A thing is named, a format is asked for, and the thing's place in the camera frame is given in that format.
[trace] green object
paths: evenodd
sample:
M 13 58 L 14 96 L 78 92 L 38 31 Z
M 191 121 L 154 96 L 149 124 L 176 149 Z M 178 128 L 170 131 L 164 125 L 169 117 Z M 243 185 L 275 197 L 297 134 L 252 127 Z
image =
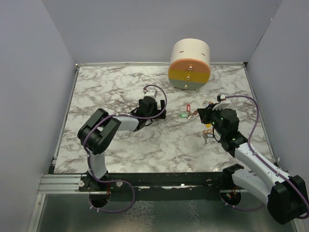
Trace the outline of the green object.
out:
M 188 116 L 188 113 L 183 113 L 183 114 L 180 114 L 179 115 L 181 118 L 184 118 L 184 117 L 187 117 Z

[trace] gray wall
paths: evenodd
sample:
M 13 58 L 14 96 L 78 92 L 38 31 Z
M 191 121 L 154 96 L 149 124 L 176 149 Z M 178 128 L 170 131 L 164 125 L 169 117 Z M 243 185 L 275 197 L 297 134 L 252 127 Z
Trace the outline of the gray wall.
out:
M 248 72 L 275 156 L 309 189 L 309 1 L 284 0 Z
M 281 0 L 42 0 L 78 63 L 169 61 L 183 38 L 249 61 Z
M 40 0 L 2 2 L 0 31 L 0 230 L 24 232 L 75 70 Z

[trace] table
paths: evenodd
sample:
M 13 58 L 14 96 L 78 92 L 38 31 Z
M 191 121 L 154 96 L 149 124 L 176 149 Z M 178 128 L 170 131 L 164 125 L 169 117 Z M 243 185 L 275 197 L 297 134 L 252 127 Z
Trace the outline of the table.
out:
M 168 65 L 115 65 L 80 67 L 55 166 L 56 174 L 84 173 L 86 153 L 77 138 L 81 126 L 98 109 L 111 113 L 129 113 L 143 98 L 142 88 L 156 84 L 168 96 L 167 118 L 137 132 L 118 132 L 105 151 L 110 173 L 218 172 L 240 163 L 214 139 L 207 144 L 202 136 L 205 125 L 199 117 L 190 120 L 180 114 L 190 104 L 201 108 L 203 101 L 216 101 L 219 93 L 252 96 L 242 64 L 211 65 L 209 82 L 199 91 L 173 87 L 167 77 Z M 163 99 L 158 92 L 157 101 Z M 246 99 L 232 99 L 239 130 L 248 136 L 256 117 L 254 105 Z M 252 143 L 267 159 L 272 156 L 262 124 L 259 122 Z

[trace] robotic arm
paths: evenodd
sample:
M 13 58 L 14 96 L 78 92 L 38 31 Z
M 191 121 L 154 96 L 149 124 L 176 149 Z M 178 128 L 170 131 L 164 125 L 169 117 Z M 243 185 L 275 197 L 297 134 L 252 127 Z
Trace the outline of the robotic arm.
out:
M 106 173 L 105 155 L 104 151 L 110 145 L 113 137 L 117 131 L 139 131 L 146 125 L 149 117 L 158 115 L 165 108 L 165 101 L 161 100 L 161 110 L 158 109 L 156 96 L 157 90 L 149 88 L 144 90 L 144 98 L 139 100 L 139 106 L 130 112 L 127 116 L 110 116 L 105 110 L 97 109 L 95 113 L 88 119 L 88 121 L 78 131 L 77 137 L 81 144 L 86 140 L 86 147 L 90 151 L 90 164 L 94 175 L 101 179 Z M 95 129 L 99 122 L 107 119 L 101 125 L 103 130 Z M 166 110 L 164 110 L 158 117 L 154 119 L 165 119 Z
M 255 173 L 253 175 L 244 170 L 241 165 L 233 165 L 223 170 L 229 178 L 232 178 L 230 183 L 233 182 L 234 186 L 248 190 L 267 205 L 272 217 L 280 224 L 306 213 L 308 196 L 304 180 L 297 175 L 293 177 L 288 175 L 268 161 L 251 144 L 249 146 L 248 139 L 238 131 L 239 119 L 236 111 L 227 108 L 230 104 L 227 94 L 218 95 L 218 102 L 211 103 L 204 109 L 197 109 L 201 122 L 212 124 L 221 136 L 219 142 L 223 149 L 245 163 Z

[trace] marble tabletop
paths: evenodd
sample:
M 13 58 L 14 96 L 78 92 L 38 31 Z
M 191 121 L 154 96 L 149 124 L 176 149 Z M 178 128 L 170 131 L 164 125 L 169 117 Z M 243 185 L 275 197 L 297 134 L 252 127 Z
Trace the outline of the marble tabletop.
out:
M 105 151 L 110 173 L 216 172 L 240 163 L 223 150 L 214 139 L 207 144 L 202 132 L 206 129 L 199 117 L 180 118 L 186 105 L 202 108 L 203 101 L 216 101 L 219 93 L 252 96 L 242 65 L 212 65 L 209 82 L 199 91 L 173 87 L 167 77 L 168 66 L 81 67 L 77 77 L 60 149 L 56 174 L 84 173 L 86 153 L 77 138 L 81 126 L 98 109 L 111 113 L 128 113 L 143 98 L 142 88 L 156 84 L 168 96 L 167 118 L 137 132 L 118 132 Z M 158 91 L 157 101 L 163 99 Z M 232 99 L 230 108 L 237 111 L 239 130 L 248 136 L 256 117 L 253 104 L 246 99 Z M 272 160 L 261 123 L 252 143 Z

